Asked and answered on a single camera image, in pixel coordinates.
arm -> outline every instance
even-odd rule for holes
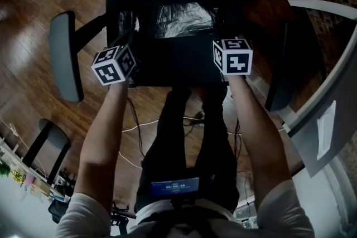
[[[253,168],[255,205],[279,183],[291,179],[284,146],[275,125],[240,76],[229,76],[243,142]]]
[[[109,214],[127,96],[127,82],[110,87],[85,137],[74,189],[98,201]]]

black strap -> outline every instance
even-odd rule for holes
[[[190,207],[178,210],[162,211],[153,213],[150,217],[143,219],[141,223],[156,221],[152,230],[148,233],[148,238],[165,238],[170,229],[177,224],[187,224],[192,226],[201,237],[218,238],[217,234],[211,229],[209,218],[227,220],[224,215],[203,207]]]

person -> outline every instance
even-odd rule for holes
[[[194,168],[186,168],[182,118],[189,89],[168,93],[157,137],[142,162],[135,205],[136,226],[127,237],[314,237],[288,169],[281,137],[244,78],[229,85],[240,132],[253,169],[259,229],[233,221],[237,207],[237,159],[223,121],[225,92],[211,89],[203,101],[204,138]],[[56,232],[63,237],[110,237],[114,173],[120,149],[127,83],[110,87],[84,140],[78,179],[69,208]],[[153,196],[151,182],[182,177],[207,178],[201,197],[184,205]]]

screen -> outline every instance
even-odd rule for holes
[[[178,179],[176,181],[152,182],[151,190],[155,196],[178,195],[199,190],[199,178]]]

shirt sleeve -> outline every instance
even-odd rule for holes
[[[262,230],[284,234],[284,237],[315,237],[292,180],[282,182],[270,191],[260,204],[257,218]]]
[[[93,198],[76,193],[58,224],[55,237],[110,237],[110,227],[110,216],[105,208]]]

